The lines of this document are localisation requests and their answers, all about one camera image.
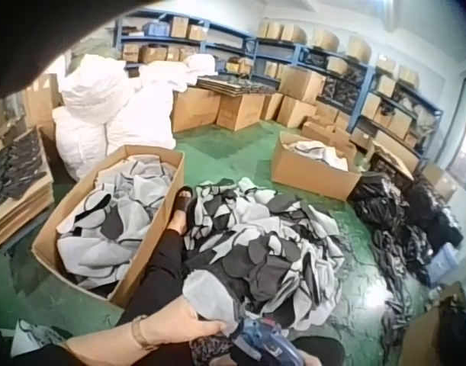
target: black pants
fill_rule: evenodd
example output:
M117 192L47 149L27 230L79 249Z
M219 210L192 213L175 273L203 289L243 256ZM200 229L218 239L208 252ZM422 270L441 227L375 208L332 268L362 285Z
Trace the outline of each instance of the black pants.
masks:
M151 315L182 294L181 273L183 238L174 230L165 230L145 270L143 282L134 293L117 325L128 323L139 315ZM317 356L323 366L341 366L345 350L335 339L301 337L294 345ZM137 364L192 364L188 343L164 345Z

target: green floor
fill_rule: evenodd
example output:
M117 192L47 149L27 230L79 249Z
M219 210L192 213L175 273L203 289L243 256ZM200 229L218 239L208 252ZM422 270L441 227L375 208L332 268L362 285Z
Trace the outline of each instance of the green floor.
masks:
M257 185L295 192L315 207L329 210L351 244L352 254L347 255L339 273L343 282L341 302L324 326L313 327L308 333L339 339L346 349L347 365L381 364L378 336L388 294L374 266L370 234L348 204L270 181L270 157L281 128L261 122L235 133L217 126L180 133L177 149L185 152L185 183L247 176ZM70 187L55 185L56 200ZM111 327L121 313L118 308L80 294L34 260L30 247L38 230L20 241L13 255L0 252L0 328L14 327L19 318L57 326L74 335ZM421 313L423 291L412 279L408 288L416 313Z

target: black and white fabric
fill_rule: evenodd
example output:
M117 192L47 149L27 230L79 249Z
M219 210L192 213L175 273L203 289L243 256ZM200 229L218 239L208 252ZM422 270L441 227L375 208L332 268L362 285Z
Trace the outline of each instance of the black and white fabric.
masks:
M336 221L248 178L208 181L196 192L183 292L197 312L225 321L226 334L244 313L284 329L323 324L341 296Z
M80 287L126 274L174 174L158 156L131 156L98 173L95 189L56 228L63 264Z
M291 143L288 148L293 152L306 156L309 159L320 160L333 168L348 171L346 158L339 158L336 155L336 149L332 146L326 146L320 141L297 141Z

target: white bag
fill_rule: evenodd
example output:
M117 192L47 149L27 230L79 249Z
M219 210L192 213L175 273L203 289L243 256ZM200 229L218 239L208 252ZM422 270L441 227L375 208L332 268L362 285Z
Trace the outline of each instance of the white bag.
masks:
M170 114L173 92L169 84L144 85L106 126L110 154L123 145L175 148Z
M74 118L66 107L53 109L56 148L70 176L78 181L105 158L105 126Z
M88 124L106 124L134 95L125 61L85 55L60 85L65 106Z

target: blue tool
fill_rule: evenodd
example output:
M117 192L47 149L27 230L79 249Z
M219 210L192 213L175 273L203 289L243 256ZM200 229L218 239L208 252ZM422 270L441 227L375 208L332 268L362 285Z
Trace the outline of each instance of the blue tool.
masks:
M257 364L303 366L299 351L281 334L280 326L270 319L244 318L231 334L233 343ZM241 360L231 358L241 365Z

